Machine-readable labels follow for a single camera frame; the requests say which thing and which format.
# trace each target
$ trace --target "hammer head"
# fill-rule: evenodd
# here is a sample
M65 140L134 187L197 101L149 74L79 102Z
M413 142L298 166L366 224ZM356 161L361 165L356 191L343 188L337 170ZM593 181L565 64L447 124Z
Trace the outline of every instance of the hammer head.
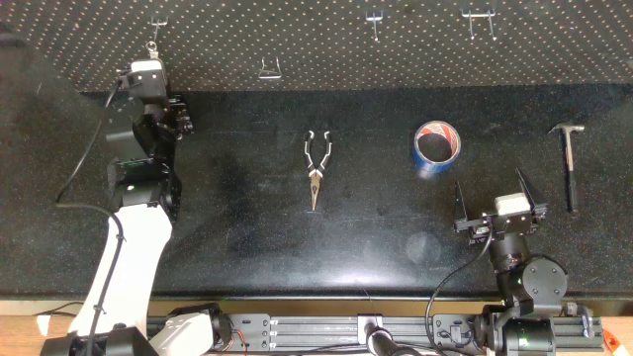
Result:
M573 132L581 133L585 130L585 125L573 125L572 123L569 123L569 122L561 123L554 126L550 130L550 133L557 129L561 129L565 134L573 133Z

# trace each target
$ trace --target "perforated board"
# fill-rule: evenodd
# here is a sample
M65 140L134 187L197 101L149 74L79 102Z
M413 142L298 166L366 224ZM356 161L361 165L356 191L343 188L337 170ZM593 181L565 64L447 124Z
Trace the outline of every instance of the perforated board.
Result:
M461 11L494 9L487 18ZM367 13L383 12L374 41ZM633 81L626 0L0 0L0 21L80 91L147 57L175 90L327 90ZM282 78L258 79L262 57Z

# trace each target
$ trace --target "blue tape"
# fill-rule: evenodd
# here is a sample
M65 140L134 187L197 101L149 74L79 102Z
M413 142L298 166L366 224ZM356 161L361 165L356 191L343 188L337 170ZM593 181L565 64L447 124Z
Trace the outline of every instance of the blue tape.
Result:
M419 139L425 134L439 134L443 136L451 145L451 157L443 162L435 162L426 158L418 146ZM413 140L413 161L415 165L417 165L418 174L421 177L427 177L431 174L447 170L448 167L453 164L461 149L462 140L452 126L440 121L432 121L422 125L417 129L417 132L415 132Z

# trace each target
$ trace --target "black table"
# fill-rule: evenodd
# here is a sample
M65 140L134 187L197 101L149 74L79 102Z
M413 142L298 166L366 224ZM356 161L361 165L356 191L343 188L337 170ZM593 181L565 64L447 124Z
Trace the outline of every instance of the black table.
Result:
M76 164L96 118L137 115L125 96L104 115L103 94L58 81L25 88L2 123L0 297L83 298L106 219L57 210L56 189ZM471 214L519 192L520 167L541 190L548 220L532 252L570 272L572 298L633 297L631 86L470 87L352 92L184 93L196 132L177 149L182 209L160 259L156 298L428 298L481 245L452 229L454 182ZM455 164L422 181L414 131L442 120L463 141ZM566 212L561 135L571 120L581 218ZM312 212L305 134L331 131L333 154ZM105 205L113 153L101 139L67 201ZM444 297L488 299L494 274L480 261Z

